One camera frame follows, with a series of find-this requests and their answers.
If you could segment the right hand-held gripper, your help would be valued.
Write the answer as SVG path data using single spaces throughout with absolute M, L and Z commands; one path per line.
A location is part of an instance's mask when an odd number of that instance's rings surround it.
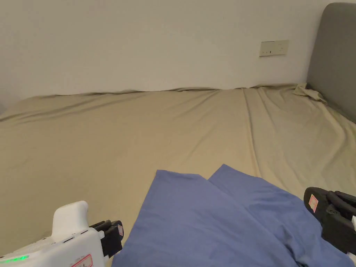
M 345 254 L 354 253 L 356 197 L 340 191 L 309 187 L 304 205 L 322 226 L 322 238 Z

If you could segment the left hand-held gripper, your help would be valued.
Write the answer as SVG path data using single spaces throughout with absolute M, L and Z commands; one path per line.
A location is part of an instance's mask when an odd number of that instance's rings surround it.
M 108 267 L 101 240 L 110 230 L 110 257 L 122 250 L 123 224 L 101 221 L 91 226 L 88 204 L 78 201 L 58 208 L 53 216 L 52 234 L 4 255 L 2 267 Z

